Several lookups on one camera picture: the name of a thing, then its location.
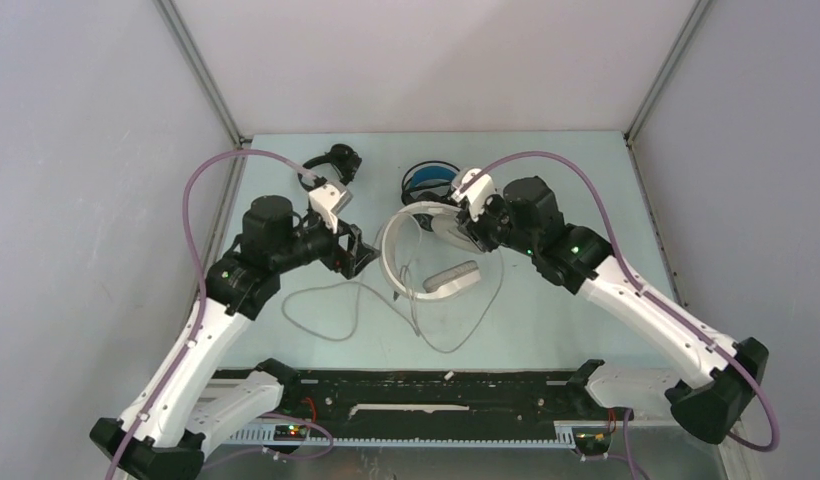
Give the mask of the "white gaming headphones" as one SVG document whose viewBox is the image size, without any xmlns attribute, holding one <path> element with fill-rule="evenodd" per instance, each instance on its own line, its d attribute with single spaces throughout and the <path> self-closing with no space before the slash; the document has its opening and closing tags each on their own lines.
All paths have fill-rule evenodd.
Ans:
<svg viewBox="0 0 820 480">
<path fill-rule="evenodd" d="M 281 315 L 311 336 L 341 343 L 355 336 L 364 303 L 373 300 L 373 313 L 404 321 L 435 352 L 459 351 L 498 298 L 505 262 L 460 234 L 456 215 L 455 207 L 434 202 L 401 208 L 376 236 L 376 273 L 289 294 Z"/>
</svg>

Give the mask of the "large black blue headphones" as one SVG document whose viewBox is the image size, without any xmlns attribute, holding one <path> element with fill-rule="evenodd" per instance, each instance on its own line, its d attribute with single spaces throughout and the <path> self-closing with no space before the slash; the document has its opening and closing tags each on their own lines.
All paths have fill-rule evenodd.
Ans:
<svg viewBox="0 0 820 480">
<path fill-rule="evenodd" d="M 400 200 L 404 206 L 418 202 L 452 204 L 452 182 L 459 168 L 446 161 L 427 160 L 413 165 L 400 181 Z"/>
</svg>

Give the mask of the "small black headphones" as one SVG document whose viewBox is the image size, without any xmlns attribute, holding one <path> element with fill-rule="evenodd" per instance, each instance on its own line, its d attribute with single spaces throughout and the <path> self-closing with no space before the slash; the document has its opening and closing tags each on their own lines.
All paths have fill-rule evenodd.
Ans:
<svg viewBox="0 0 820 480">
<path fill-rule="evenodd" d="M 356 177 L 361 164 L 362 157 L 351 146 L 337 143 L 322 155 L 307 160 L 303 167 L 312 170 L 329 165 L 337 174 L 339 183 L 346 187 Z"/>
</svg>

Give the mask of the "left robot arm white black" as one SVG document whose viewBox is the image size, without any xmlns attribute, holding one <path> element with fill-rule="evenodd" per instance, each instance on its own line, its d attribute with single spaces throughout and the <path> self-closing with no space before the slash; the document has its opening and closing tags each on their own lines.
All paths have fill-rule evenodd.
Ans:
<svg viewBox="0 0 820 480">
<path fill-rule="evenodd" d="M 105 474 L 134 479 L 194 479 L 206 458 L 264 413 L 290 416 L 301 388 L 256 368 L 234 390 L 197 402 L 227 350 L 279 292 L 282 274 L 320 261 L 347 279 L 378 258 L 361 230 L 340 220 L 340 201 L 311 197 L 305 216 L 289 199 L 251 203 L 242 231 L 208 270 L 187 324 L 152 379 L 117 418 L 100 418 L 92 442 L 110 460 Z"/>
</svg>

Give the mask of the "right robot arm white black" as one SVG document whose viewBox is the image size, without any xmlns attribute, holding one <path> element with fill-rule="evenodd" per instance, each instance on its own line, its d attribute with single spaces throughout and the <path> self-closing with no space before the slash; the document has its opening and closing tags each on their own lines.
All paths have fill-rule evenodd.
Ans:
<svg viewBox="0 0 820 480">
<path fill-rule="evenodd" d="M 661 353 L 679 376 L 664 395 L 684 430 L 714 445 L 730 437 L 762 382 L 764 344 L 715 330 L 654 289 L 609 240 L 566 222 L 537 176 L 498 192 L 489 175 L 470 171 L 454 181 L 451 197 L 459 230 L 481 251 L 526 255 L 546 281 L 613 314 Z"/>
</svg>

